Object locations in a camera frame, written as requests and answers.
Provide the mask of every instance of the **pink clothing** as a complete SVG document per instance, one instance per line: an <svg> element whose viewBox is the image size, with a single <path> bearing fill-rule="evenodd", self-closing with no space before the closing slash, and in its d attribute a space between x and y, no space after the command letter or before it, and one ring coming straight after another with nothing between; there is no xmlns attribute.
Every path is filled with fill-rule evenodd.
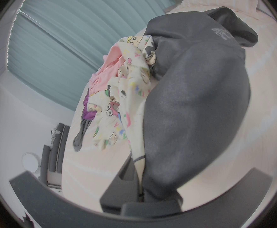
<svg viewBox="0 0 277 228"><path fill-rule="evenodd" d="M108 81L112 77L117 77L118 68L125 63L121 50L115 44L111 47L108 55L103 56L104 64L89 80L89 94L95 94L107 89Z"/></svg>

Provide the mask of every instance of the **purple clothing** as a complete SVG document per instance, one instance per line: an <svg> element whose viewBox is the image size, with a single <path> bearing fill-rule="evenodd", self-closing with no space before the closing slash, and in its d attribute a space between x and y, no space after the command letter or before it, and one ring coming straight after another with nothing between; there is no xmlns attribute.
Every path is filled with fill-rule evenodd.
<svg viewBox="0 0 277 228"><path fill-rule="evenodd" d="M89 89L88 89L88 93L85 96L85 99L83 101L83 114L82 114L82 119L85 120L93 120L95 115L96 115L96 111L94 112L88 112L87 111L87 104L88 104L88 99L89 99Z"/></svg>

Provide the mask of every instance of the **teal curtain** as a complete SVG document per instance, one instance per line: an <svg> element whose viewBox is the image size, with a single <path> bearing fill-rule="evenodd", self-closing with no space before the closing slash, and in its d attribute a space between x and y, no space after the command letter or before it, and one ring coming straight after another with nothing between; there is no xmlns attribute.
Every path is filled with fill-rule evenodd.
<svg viewBox="0 0 277 228"><path fill-rule="evenodd" d="M8 70L42 95L75 110L110 47L163 15L172 3L25 0L11 31Z"/></svg>

